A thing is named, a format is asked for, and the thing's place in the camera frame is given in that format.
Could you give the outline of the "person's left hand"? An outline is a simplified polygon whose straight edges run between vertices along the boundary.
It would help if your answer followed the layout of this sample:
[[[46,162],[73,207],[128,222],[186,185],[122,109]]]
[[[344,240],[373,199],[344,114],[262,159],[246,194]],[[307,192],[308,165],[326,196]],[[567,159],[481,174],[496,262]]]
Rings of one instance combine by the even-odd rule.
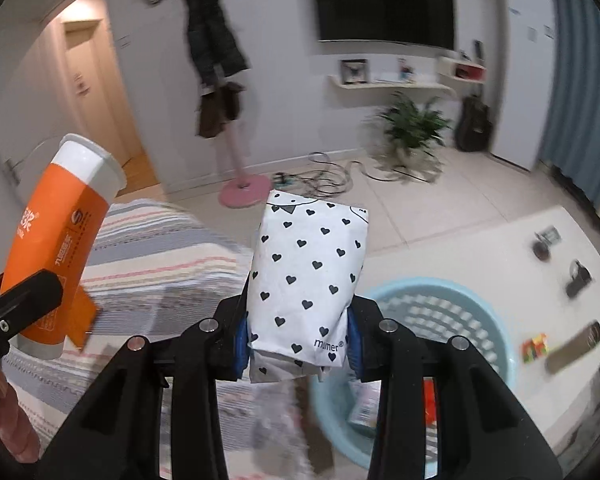
[[[38,460],[41,443],[28,415],[20,408],[16,390],[7,381],[0,367],[0,439],[23,464]]]

